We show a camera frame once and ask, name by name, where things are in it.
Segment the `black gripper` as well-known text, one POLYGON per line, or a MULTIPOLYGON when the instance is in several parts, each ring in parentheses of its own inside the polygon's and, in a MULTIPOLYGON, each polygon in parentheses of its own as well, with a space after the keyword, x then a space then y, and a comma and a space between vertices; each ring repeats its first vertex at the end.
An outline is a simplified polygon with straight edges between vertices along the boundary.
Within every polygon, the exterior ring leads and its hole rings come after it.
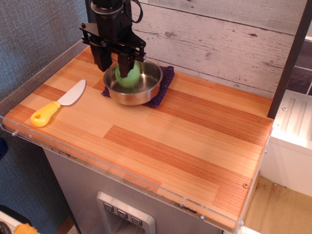
MULTIPOLYGON (((105 72, 113 63, 111 53, 117 54, 120 76, 126 78, 135 60, 145 61, 146 42, 132 31, 132 22, 124 11, 115 16, 96 14, 96 24, 98 43, 90 43, 94 63, 105 72)), ((81 23, 79 28, 83 42, 89 44, 86 26, 87 23, 81 23)))

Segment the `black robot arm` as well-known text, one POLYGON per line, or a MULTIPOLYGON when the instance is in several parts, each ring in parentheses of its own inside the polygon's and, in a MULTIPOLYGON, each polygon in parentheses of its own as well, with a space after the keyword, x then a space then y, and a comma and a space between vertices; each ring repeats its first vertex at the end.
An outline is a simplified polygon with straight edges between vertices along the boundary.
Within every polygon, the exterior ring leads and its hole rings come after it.
POLYGON ((111 54, 116 54, 120 76, 127 77, 136 61, 146 59, 146 42, 132 31, 133 24, 141 22, 143 10, 133 20, 130 0, 93 0, 90 7, 96 22, 79 26, 83 43, 91 47, 94 62, 103 72, 112 65, 111 54))

